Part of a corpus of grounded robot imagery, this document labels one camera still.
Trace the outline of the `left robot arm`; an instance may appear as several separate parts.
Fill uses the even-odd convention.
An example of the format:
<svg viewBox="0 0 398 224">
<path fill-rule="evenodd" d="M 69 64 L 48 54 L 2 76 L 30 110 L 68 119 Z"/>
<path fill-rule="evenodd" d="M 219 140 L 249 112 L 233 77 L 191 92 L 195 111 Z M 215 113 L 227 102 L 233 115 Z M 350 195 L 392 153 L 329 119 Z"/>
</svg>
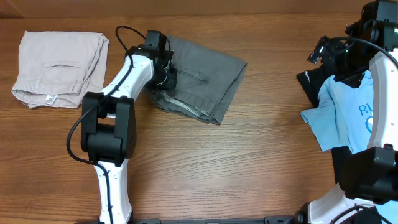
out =
<svg viewBox="0 0 398 224">
<path fill-rule="evenodd" d="M 101 212 L 98 223 L 129 223 L 127 167 L 136 146 L 135 100 L 145 87 L 173 88 L 174 51 L 141 45 L 126 52 L 122 69 L 99 93 L 83 97 L 81 148 L 98 178 Z"/>
</svg>

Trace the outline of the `grey shorts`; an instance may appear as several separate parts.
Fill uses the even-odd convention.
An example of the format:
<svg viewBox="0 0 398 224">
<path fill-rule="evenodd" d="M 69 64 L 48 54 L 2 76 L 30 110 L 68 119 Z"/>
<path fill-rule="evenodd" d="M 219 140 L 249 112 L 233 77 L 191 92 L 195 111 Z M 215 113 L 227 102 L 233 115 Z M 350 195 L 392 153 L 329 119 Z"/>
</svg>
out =
<svg viewBox="0 0 398 224">
<path fill-rule="evenodd" d="M 247 63 L 202 45 L 170 36 L 177 69 L 173 90 L 144 91 L 160 109 L 220 125 L 243 79 Z"/>
</svg>

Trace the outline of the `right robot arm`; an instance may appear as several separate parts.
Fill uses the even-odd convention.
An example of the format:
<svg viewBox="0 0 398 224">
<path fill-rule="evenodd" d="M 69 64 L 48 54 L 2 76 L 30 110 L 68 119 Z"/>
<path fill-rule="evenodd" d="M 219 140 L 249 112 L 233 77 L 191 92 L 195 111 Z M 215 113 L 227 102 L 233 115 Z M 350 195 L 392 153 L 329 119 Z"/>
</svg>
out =
<svg viewBox="0 0 398 224">
<path fill-rule="evenodd" d="M 309 203 L 309 223 L 342 223 L 376 208 L 397 222 L 397 24 L 356 22 L 346 37 L 322 37 L 297 75 L 313 103 L 302 112 L 320 148 L 346 149 L 336 185 Z"/>
</svg>

